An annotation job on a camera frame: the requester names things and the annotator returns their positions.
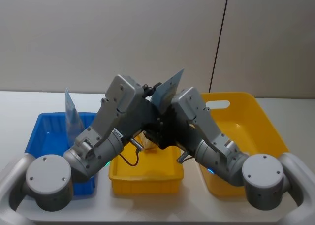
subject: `plastic bag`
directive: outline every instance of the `plastic bag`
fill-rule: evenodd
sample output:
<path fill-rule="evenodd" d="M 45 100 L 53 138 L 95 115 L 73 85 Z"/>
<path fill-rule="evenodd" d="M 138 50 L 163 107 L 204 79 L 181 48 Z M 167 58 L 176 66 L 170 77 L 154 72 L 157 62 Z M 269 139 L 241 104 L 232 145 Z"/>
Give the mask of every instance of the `plastic bag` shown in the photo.
<path fill-rule="evenodd" d="M 70 148 L 74 139 L 84 131 L 82 120 L 75 109 L 75 105 L 70 97 L 68 89 L 65 90 L 65 126 L 68 139 L 68 147 Z"/>

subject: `table surface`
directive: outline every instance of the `table surface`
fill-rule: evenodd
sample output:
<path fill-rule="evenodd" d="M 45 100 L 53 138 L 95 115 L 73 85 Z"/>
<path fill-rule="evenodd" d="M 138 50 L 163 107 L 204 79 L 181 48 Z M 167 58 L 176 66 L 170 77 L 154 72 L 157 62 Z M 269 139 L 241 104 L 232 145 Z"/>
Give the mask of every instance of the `table surface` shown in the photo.
<path fill-rule="evenodd" d="M 78 111 L 96 112 L 99 94 L 71 94 Z M 278 130 L 290 151 L 315 172 L 313 136 L 315 100 L 258 98 L 260 106 Z M 43 112 L 63 112 L 63 93 L 0 92 L 0 169 L 24 151 L 35 121 Z M 97 179 L 96 196 L 76 198 L 58 212 L 41 210 L 31 198 L 22 201 L 18 212 L 37 222 L 104 221 L 208 221 L 274 222 L 296 207 L 285 194 L 279 207 L 260 211 L 245 199 L 219 200 L 212 196 L 197 163 L 184 163 L 185 177 L 176 195 L 115 196 L 108 178 L 108 167 Z"/>

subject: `gray wall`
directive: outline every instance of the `gray wall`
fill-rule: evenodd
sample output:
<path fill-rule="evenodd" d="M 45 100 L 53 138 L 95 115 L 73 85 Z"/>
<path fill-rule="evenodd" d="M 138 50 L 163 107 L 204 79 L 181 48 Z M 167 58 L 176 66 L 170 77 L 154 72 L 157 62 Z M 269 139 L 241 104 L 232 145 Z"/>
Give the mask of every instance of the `gray wall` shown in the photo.
<path fill-rule="evenodd" d="M 212 92 L 315 98 L 315 0 L 228 0 Z"/>
<path fill-rule="evenodd" d="M 225 0 L 0 0 L 0 90 L 104 92 L 185 68 L 207 92 Z"/>

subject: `small yellow bin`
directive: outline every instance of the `small yellow bin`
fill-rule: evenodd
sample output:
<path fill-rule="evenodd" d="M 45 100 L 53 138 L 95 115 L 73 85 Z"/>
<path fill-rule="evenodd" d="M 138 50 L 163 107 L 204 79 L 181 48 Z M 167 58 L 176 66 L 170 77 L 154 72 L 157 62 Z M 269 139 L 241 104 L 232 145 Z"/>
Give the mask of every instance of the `small yellow bin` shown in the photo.
<path fill-rule="evenodd" d="M 127 144 L 122 155 L 130 162 L 136 161 L 135 147 Z M 171 146 L 139 153 L 137 166 L 129 166 L 120 156 L 109 166 L 109 178 L 115 194 L 177 193 L 184 177 L 183 166 L 176 159 L 181 155 L 179 148 Z"/>
<path fill-rule="evenodd" d="M 221 131 L 230 137 L 241 151 L 250 155 L 265 153 L 278 157 L 288 152 L 281 137 L 272 126 L 256 99 L 247 93 L 206 93 L 203 100 L 228 100 L 229 106 L 212 109 L 211 116 Z M 234 187 L 200 166 L 208 190 L 217 197 L 245 195 L 244 187 Z"/>

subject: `blue plastic bin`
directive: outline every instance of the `blue plastic bin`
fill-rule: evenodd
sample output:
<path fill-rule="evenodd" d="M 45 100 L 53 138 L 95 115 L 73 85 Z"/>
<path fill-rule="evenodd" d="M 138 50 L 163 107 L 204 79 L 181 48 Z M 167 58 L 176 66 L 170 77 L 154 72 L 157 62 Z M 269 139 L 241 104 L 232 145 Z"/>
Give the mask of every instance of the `blue plastic bin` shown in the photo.
<path fill-rule="evenodd" d="M 96 113 L 79 113 L 83 125 L 87 128 Z M 65 113 L 42 113 L 38 116 L 25 153 L 38 158 L 42 155 L 62 156 L 69 149 L 65 129 Z M 95 178 L 87 182 L 73 184 L 74 195 L 90 195 L 95 189 Z"/>

